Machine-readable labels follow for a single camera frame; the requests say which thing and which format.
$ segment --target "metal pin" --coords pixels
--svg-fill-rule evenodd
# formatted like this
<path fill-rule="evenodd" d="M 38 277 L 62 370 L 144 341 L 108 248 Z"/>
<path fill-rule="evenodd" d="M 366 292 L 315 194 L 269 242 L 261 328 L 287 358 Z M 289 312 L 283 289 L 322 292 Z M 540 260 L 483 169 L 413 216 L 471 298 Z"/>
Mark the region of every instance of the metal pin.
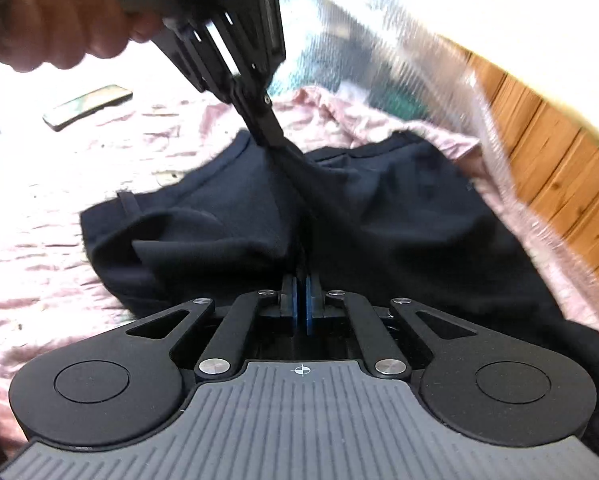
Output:
<path fill-rule="evenodd" d="M 398 359 L 382 359 L 375 363 L 375 370 L 384 375 L 397 375 L 406 372 L 406 365 Z"/>
<path fill-rule="evenodd" d="M 217 375 L 228 372 L 230 363 L 225 359 L 212 357 L 211 359 L 205 359 L 200 363 L 200 371 L 208 375 Z"/>

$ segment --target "circular cap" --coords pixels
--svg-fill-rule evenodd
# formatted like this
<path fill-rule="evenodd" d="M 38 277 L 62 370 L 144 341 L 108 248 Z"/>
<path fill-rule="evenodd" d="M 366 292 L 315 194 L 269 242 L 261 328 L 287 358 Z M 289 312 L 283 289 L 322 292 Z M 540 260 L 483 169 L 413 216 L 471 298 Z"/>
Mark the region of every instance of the circular cap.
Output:
<path fill-rule="evenodd" d="M 64 368 L 55 389 L 65 399 L 93 404 L 113 399 L 129 385 L 126 368 L 109 361 L 84 361 Z"/>
<path fill-rule="evenodd" d="M 382 359 L 375 363 L 375 370 L 384 375 L 397 375 L 406 372 L 406 364 L 398 359 Z"/>
<path fill-rule="evenodd" d="M 230 363 L 225 359 L 219 359 L 212 357 L 211 359 L 205 359 L 200 363 L 200 371 L 208 375 L 217 375 L 228 372 Z"/>
<path fill-rule="evenodd" d="M 542 370 L 513 361 L 486 365 L 477 371 L 475 380 L 487 396 L 507 404 L 534 402 L 550 390 L 550 380 Z"/>

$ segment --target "wooden wall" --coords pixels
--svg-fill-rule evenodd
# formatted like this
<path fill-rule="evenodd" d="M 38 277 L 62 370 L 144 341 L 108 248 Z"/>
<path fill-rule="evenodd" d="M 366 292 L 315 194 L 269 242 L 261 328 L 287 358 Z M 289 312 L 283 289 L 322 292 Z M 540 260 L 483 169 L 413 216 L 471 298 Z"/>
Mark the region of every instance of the wooden wall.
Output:
<path fill-rule="evenodd" d="M 599 146 L 580 125 L 511 75 L 471 53 L 509 155 L 521 200 L 599 276 Z"/>

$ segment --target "smartphone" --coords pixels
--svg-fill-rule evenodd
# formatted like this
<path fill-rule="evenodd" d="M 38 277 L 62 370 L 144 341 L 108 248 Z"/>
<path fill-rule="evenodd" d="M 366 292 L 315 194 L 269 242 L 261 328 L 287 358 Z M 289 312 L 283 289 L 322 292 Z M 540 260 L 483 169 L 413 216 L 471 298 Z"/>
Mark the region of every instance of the smartphone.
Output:
<path fill-rule="evenodd" d="M 94 114 L 97 110 L 107 106 L 122 104 L 132 97 L 132 91 L 121 86 L 109 85 L 57 106 L 46 112 L 42 118 L 46 124 L 58 132 L 82 117 Z"/>

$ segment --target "triangular cutout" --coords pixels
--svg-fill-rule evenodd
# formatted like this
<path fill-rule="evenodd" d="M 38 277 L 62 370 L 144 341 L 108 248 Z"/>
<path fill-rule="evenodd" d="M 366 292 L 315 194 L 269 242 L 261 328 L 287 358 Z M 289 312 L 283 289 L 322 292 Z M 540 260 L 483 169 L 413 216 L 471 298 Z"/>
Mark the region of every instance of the triangular cutout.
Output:
<path fill-rule="evenodd" d="M 417 312 L 417 317 L 428 325 L 428 328 L 433 330 L 438 337 L 442 339 L 459 339 L 460 337 L 469 337 L 477 335 L 476 332 L 458 326 L 450 321 L 446 321 L 441 317 L 434 316 L 424 310 Z"/>
<path fill-rule="evenodd" d="M 130 330 L 127 330 L 126 333 L 128 335 L 146 337 L 148 339 L 163 339 L 169 335 L 171 330 L 179 325 L 186 316 L 188 316 L 187 310 L 177 310 L 176 312 L 166 314 L 166 316 L 160 317 L 155 321 L 149 321 L 135 328 L 131 328 Z"/>

